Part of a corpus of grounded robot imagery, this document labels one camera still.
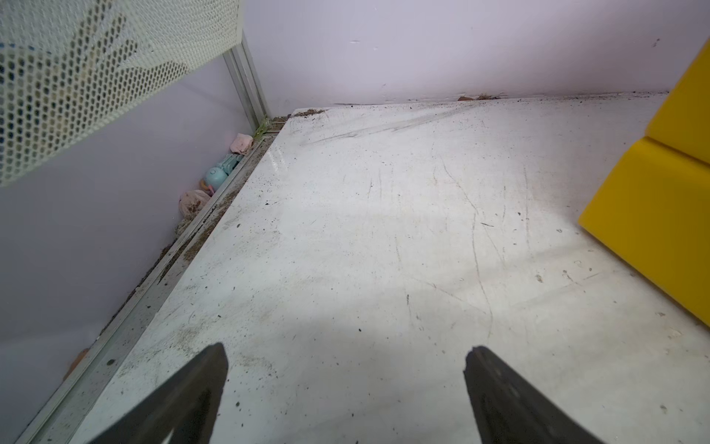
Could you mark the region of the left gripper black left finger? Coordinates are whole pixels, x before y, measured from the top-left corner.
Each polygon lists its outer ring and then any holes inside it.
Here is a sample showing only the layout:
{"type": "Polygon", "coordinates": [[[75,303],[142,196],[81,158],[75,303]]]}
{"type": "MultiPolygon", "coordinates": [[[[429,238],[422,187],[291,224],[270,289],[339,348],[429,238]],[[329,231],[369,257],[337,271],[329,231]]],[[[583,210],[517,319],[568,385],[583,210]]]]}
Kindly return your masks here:
{"type": "Polygon", "coordinates": [[[207,443],[216,423],[229,361],[212,344],[183,366],[94,443],[207,443]]]}

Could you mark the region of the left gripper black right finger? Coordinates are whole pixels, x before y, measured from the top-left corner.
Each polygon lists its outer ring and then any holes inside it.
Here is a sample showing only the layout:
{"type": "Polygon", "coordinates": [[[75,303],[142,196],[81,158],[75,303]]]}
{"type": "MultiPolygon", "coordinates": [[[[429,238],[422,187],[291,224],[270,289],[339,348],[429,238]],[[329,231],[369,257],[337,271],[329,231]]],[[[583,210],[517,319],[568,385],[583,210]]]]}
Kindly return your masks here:
{"type": "Polygon", "coordinates": [[[463,375],[481,442],[600,441],[484,346],[467,354],[463,375]]]}

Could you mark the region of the yellow plastic drawer cabinet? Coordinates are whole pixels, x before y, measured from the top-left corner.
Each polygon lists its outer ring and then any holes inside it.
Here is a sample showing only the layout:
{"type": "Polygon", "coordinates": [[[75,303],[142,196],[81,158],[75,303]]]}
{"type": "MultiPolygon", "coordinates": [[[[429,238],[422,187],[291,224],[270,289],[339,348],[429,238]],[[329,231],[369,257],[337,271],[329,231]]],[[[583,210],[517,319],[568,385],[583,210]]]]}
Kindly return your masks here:
{"type": "Polygon", "coordinates": [[[709,322],[709,47],[619,159],[580,225],[709,322]]]}

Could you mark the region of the teal round debris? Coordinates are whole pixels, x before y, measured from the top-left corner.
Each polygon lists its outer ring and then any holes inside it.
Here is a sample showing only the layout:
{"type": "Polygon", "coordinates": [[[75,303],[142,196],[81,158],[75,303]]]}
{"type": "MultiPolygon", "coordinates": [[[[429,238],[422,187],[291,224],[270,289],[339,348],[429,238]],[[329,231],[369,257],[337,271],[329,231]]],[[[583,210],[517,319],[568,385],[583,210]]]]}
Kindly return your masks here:
{"type": "Polygon", "coordinates": [[[216,192],[228,177],[229,174],[227,174],[223,168],[218,168],[217,166],[210,168],[203,177],[203,188],[206,191],[216,192]]]}

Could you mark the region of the pink crumpled debris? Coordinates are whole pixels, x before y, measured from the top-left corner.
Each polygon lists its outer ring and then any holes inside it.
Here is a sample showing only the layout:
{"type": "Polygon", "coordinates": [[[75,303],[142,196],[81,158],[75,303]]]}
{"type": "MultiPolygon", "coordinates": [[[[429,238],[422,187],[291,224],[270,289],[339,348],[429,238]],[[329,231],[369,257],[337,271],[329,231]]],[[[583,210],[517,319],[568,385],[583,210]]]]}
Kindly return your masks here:
{"type": "Polygon", "coordinates": [[[229,146],[229,151],[234,155],[248,155],[253,148],[253,136],[239,133],[229,146]]]}

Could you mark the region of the aluminium frame rail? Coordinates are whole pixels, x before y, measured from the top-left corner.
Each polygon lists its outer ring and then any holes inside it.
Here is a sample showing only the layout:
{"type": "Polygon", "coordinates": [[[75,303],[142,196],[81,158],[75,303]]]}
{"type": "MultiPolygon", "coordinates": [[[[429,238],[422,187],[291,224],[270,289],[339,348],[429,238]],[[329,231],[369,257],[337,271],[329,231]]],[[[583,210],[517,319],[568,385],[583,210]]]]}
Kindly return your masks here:
{"type": "Polygon", "coordinates": [[[179,199],[269,113],[240,44],[1,190],[1,440],[65,443],[259,160],[179,199]]]}

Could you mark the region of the white mesh wall shelf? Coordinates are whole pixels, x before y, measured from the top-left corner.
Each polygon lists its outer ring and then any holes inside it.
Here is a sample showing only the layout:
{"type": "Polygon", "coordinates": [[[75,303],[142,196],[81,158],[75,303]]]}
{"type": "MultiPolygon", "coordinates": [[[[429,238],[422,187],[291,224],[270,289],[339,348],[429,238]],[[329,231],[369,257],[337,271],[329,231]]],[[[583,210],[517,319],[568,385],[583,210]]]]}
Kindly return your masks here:
{"type": "Polygon", "coordinates": [[[1,181],[9,184],[242,39],[239,1],[5,1],[1,181]]]}

